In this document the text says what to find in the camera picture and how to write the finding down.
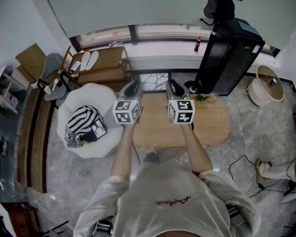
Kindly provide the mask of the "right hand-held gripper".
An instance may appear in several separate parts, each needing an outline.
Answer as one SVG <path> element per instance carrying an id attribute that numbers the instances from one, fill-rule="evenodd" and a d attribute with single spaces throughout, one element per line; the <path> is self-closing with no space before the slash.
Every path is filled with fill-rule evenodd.
<path id="1" fill-rule="evenodd" d="M 189 90 L 175 79 L 166 82 L 167 112 L 176 124 L 192 124 L 195 115 L 195 103 Z"/>

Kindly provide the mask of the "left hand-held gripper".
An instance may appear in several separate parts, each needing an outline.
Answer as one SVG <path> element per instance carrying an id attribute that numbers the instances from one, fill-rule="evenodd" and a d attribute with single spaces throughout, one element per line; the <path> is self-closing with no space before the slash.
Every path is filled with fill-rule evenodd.
<path id="1" fill-rule="evenodd" d="M 142 83 L 134 80 L 124 86 L 113 104 L 116 123 L 133 124 L 141 115 Z"/>

